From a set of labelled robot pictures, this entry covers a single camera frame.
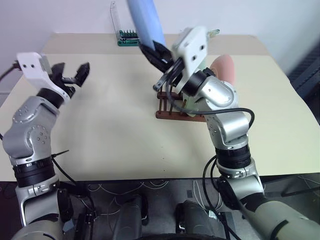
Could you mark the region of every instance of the gray floor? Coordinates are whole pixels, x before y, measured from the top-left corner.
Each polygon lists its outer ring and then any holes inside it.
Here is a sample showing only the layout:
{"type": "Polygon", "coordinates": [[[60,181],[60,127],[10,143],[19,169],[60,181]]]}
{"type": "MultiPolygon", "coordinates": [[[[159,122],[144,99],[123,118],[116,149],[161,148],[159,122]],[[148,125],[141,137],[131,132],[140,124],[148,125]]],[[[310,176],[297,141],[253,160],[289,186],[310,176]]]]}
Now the gray floor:
{"type": "MultiPolygon", "coordinates": [[[[307,174],[306,178],[312,178],[315,181],[319,182],[319,174],[307,174]]],[[[201,195],[203,198],[203,202],[206,205],[206,201],[204,199],[204,194],[201,188],[201,180],[197,180],[200,186],[201,195]]],[[[155,188],[155,186],[151,185],[148,181],[144,182],[149,187],[155,188]]],[[[316,187],[317,185],[311,182],[308,182],[311,187],[316,187]]],[[[139,181],[128,182],[124,181],[122,183],[105,183],[103,187],[106,190],[124,193],[139,187],[139,181]]],[[[19,210],[17,204],[17,198],[14,196],[14,184],[10,184],[6,189],[6,182],[0,182],[1,192],[0,195],[0,231],[1,238],[4,240],[10,239],[13,234],[21,227],[19,210]]],[[[213,204],[217,203],[218,196],[214,191],[210,182],[207,182],[207,187],[209,191],[209,197],[213,204]]],[[[277,182],[268,183],[265,185],[265,191],[270,193],[272,196],[276,196],[278,193],[283,190],[287,190],[288,192],[298,191],[307,189],[308,186],[304,182],[303,179],[299,179],[296,176],[289,177],[287,179],[283,179],[277,182]]],[[[143,235],[151,235],[151,234],[161,234],[161,233],[174,233],[175,232],[175,217],[174,211],[175,207],[178,203],[182,203],[185,200],[196,201],[194,194],[192,192],[192,197],[187,191],[193,191],[193,180],[191,179],[182,179],[182,180],[172,180],[165,187],[161,189],[149,189],[145,186],[139,188],[137,191],[125,194],[125,195],[117,195],[114,196],[109,194],[102,189],[95,191],[92,193],[93,200],[95,202],[98,213],[113,213],[116,212],[121,204],[123,204],[126,199],[136,193],[144,193],[147,196],[149,203],[149,224],[147,226],[143,226],[142,232],[143,235]],[[116,197],[116,202],[110,205],[112,200],[116,197]]],[[[320,222],[320,203],[319,197],[315,194],[319,194],[318,192],[309,192],[305,194],[294,195],[290,197],[272,197],[274,200],[280,200],[300,211],[308,218],[320,222]]],[[[77,221],[78,213],[84,210],[84,206],[82,203],[76,199],[72,198],[72,203],[74,207],[74,219],[77,221]]],[[[232,212],[233,221],[235,224],[235,230],[237,234],[243,240],[255,240],[258,239],[254,230],[248,224],[245,219],[242,219],[242,215],[238,211],[231,211],[227,207],[223,206],[219,212],[232,212]]],[[[115,222],[117,220],[117,214],[110,215],[107,217],[106,215],[100,215],[95,223],[94,223],[94,236],[93,239],[110,239],[112,236],[111,229],[108,224],[108,218],[110,222],[110,226],[113,228],[115,222]]],[[[71,230],[68,232],[64,239],[73,239],[74,231],[71,230]]]]}

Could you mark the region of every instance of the pink foam object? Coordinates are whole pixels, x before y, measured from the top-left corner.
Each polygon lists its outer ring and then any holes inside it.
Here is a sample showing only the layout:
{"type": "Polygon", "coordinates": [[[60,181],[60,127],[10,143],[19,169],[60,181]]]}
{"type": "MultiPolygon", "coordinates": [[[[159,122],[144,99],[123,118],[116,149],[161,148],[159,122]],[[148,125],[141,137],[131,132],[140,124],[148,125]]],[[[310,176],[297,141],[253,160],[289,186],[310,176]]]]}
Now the pink foam object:
{"type": "Polygon", "coordinates": [[[210,69],[220,81],[235,84],[235,64],[228,54],[217,57],[211,64],[210,69]]]}

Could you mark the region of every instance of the beige tabletop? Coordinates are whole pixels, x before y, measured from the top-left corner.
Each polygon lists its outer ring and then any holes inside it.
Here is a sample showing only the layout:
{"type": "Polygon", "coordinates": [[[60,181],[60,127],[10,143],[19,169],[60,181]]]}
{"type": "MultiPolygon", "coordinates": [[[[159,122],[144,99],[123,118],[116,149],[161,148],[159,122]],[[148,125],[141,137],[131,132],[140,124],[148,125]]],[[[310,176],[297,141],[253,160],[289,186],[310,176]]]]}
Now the beige tabletop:
{"type": "MultiPolygon", "coordinates": [[[[171,43],[176,36],[167,36],[171,43]]],[[[204,122],[161,120],[153,84],[161,77],[137,47],[117,47],[111,34],[56,34],[44,47],[50,64],[65,62],[73,76],[90,63],[90,75],[60,108],[52,152],[76,180],[199,178],[214,154],[204,122]]],[[[320,128],[288,78],[253,36],[210,40],[207,65],[228,53],[235,65],[239,106],[252,109],[249,147],[261,176],[320,172],[320,128]]],[[[37,91],[22,77],[0,108],[0,132],[37,91]]],[[[0,181],[14,181],[0,147],[0,181]]],[[[59,170],[56,173],[64,180],[59,170]]]]}

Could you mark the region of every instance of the white wall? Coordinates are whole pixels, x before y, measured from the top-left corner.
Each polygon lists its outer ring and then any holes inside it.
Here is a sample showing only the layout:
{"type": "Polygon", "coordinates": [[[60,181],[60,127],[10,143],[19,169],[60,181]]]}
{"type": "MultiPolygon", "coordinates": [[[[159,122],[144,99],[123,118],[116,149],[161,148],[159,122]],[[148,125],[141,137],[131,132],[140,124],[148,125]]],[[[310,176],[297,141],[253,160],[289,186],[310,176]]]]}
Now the white wall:
{"type": "MultiPolygon", "coordinates": [[[[113,33],[110,0],[2,0],[0,73],[16,52],[39,51],[52,32],[113,33]]],[[[154,0],[165,34],[205,25],[221,34],[257,36],[285,73],[320,39],[320,0],[154,0]]],[[[121,27],[132,28],[126,0],[117,0],[121,27]]],[[[19,73],[0,83],[10,92],[19,73]]]]}

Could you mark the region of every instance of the blue foam object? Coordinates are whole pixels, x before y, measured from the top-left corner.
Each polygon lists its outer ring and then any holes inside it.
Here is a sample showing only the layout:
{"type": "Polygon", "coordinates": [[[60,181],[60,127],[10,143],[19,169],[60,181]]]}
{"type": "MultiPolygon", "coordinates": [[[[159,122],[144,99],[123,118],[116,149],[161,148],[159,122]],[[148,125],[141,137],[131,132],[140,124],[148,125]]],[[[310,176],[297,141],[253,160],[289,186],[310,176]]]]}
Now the blue foam object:
{"type": "Polygon", "coordinates": [[[153,41],[166,46],[164,33],[153,0],[127,0],[141,44],[155,50],[153,41]]]}

